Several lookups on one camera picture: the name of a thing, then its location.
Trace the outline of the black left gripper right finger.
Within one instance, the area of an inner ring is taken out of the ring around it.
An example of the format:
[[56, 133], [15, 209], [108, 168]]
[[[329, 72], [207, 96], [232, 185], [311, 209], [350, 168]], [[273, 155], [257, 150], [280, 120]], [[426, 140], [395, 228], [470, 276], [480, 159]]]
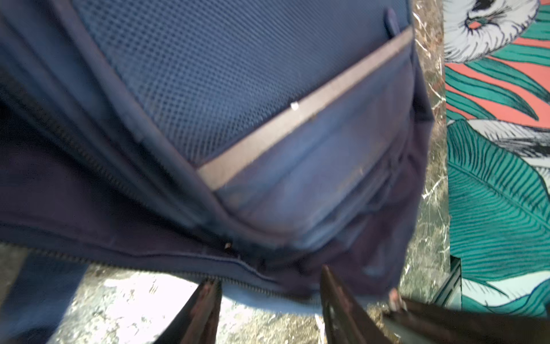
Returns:
[[322, 267], [320, 295], [328, 343], [391, 343], [326, 265]]

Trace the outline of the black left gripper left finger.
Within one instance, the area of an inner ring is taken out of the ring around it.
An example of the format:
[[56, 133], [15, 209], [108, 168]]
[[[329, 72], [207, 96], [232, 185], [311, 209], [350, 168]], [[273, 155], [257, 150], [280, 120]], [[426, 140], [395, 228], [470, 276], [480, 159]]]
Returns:
[[214, 344], [221, 300], [221, 283], [205, 279], [154, 344]]

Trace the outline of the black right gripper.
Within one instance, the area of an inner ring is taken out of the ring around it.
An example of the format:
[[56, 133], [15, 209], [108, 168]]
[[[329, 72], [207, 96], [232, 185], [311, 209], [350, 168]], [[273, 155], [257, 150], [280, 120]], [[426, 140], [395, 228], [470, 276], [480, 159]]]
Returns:
[[405, 298], [383, 315], [403, 343], [548, 343], [549, 319], [465, 312]]

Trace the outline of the navy blue school backpack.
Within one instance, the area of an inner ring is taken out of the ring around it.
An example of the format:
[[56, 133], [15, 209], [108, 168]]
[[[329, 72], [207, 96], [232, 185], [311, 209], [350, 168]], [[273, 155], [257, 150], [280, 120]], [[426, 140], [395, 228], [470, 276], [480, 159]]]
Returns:
[[317, 313], [396, 288], [434, 117], [409, 1], [3, 1], [1, 342], [92, 263]]

